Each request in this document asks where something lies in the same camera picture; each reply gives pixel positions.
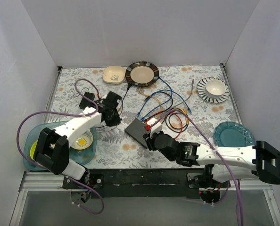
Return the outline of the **dark grey network switch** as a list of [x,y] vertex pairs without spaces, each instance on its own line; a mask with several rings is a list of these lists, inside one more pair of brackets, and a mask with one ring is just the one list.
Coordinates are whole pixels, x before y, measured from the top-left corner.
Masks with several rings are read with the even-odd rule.
[[150,135],[150,125],[147,125],[136,118],[125,128],[124,131],[144,148],[151,150],[146,140]]

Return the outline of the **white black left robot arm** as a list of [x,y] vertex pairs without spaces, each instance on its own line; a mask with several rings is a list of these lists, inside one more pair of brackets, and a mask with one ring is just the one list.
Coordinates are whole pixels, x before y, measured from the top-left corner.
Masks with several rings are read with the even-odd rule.
[[110,91],[103,99],[90,101],[83,112],[53,129],[44,128],[39,134],[36,146],[30,157],[55,175],[63,174],[73,178],[78,188],[89,184],[87,168],[69,157],[69,148],[89,129],[104,122],[108,127],[120,124],[117,106],[122,98]]

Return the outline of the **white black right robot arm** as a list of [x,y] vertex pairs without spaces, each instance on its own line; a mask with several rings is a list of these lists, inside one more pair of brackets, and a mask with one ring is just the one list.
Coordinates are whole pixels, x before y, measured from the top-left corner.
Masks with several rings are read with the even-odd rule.
[[160,131],[143,136],[148,149],[159,151],[169,161],[185,167],[206,166],[203,183],[213,187],[228,180],[259,178],[280,185],[280,151],[265,141],[246,147],[217,147],[178,142]]

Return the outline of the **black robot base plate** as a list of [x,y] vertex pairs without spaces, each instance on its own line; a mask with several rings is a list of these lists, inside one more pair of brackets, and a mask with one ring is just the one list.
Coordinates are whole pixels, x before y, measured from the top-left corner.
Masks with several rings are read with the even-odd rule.
[[203,169],[92,169],[89,187],[103,198],[186,197],[199,199],[200,189],[189,181]]

